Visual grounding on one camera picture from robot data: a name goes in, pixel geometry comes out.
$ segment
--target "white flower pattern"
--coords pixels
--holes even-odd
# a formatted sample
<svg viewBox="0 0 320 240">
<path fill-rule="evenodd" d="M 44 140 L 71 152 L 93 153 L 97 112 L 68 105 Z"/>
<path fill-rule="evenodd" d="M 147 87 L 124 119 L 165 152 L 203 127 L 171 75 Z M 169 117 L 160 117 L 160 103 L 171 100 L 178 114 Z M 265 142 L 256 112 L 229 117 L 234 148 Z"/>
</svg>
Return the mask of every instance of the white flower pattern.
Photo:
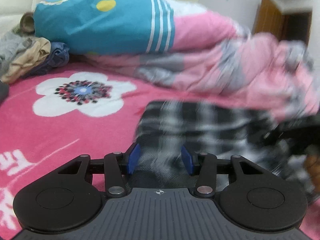
<svg viewBox="0 0 320 240">
<path fill-rule="evenodd" d="M 78 72 L 69 78 L 51 78 L 36 86 L 44 95 L 33 104 L 36 115 L 54 117 L 79 110 L 91 117 L 118 112 L 124 102 L 122 94 L 136 90 L 131 82 L 108 81 L 101 73 Z"/>
</svg>

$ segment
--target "plaid cloth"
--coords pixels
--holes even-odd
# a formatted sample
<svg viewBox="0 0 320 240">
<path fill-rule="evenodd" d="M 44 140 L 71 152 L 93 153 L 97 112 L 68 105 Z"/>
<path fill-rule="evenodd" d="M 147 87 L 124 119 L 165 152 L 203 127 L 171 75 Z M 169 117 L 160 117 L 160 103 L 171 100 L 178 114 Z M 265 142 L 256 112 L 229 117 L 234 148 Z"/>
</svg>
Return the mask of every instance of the plaid cloth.
<svg viewBox="0 0 320 240">
<path fill-rule="evenodd" d="M 181 146 L 188 144 L 197 153 L 208 152 L 220 159 L 242 155 L 277 176 L 296 182 L 308 200 L 314 200 L 314 188 L 302 166 L 303 156 L 290 157 L 285 141 L 272 147 L 248 141 L 248 137 L 274 126 L 265 111 L 225 109 L 204 102 L 151 102 L 137 128 L 136 140 L 142 155 L 129 186 L 194 187 L 197 176 L 190 177 L 181 160 Z M 228 176 L 218 175 L 216 191 L 227 185 Z"/>
</svg>

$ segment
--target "gray cloth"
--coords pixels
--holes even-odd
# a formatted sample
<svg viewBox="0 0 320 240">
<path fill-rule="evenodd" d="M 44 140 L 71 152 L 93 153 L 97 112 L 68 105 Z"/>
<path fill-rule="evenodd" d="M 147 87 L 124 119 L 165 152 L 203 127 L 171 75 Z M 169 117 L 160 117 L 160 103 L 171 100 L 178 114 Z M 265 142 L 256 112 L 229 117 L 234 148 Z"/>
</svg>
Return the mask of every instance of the gray cloth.
<svg viewBox="0 0 320 240">
<path fill-rule="evenodd" d="M 0 81 L 0 104 L 7 98 L 9 94 L 9 85 Z"/>
<path fill-rule="evenodd" d="M 7 73 L 9 64 L 31 46 L 31 37 L 21 37 L 11 31 L 0 37 L 0 77 Z"/>
<path fill-rule="evenodd" d="M 288 41 L 288 52 L 285 67 L 295 72 L 299 63 L 304 62 L 309 71 L 313 71 L 314 60 L 310 57 L 306 45 L 302 41 Z"/>
</svg>

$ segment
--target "round black disc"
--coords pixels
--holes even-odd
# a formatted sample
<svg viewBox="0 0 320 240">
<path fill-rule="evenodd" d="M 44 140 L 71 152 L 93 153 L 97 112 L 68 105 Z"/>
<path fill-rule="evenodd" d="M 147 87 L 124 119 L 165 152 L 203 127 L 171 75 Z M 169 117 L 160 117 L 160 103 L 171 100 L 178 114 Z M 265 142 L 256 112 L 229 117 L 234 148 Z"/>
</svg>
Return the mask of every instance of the round black disc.
<svg viewBox="0 0 320 240">
<path fill-rule="evenodd" d="M 52 233 L 70 230 L 94 217 L 100 192 L 84 180 L 34 182 L 16 195 L 13 208 L 24 228 Z"/>
<path fill-rule="evenodd" d="M 308 207 L 305 195 L 293 184 L 264 175 L 245 175 L 221 192 L 219 202 L 234 222 L 267 232 L 298 226 Z"/>
</svg>

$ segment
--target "navy blue cloth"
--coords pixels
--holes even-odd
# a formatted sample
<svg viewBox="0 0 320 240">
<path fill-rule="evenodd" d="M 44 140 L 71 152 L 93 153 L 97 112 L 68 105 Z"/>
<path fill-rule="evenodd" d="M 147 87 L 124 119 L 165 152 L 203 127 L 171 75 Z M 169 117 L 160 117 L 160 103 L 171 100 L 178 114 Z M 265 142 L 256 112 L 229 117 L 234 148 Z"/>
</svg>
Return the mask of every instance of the navy blue cloth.
<svg viewBox="0 0 320 240">
<path fill-rule="evenodd" d="M 45 61 L 27 72 L 23 78 L 46 75 L 53 68 L 65 66 L 68 61 L 69 47 L 62 42 L 52 42 L 50 54 Z"/>
</svg>

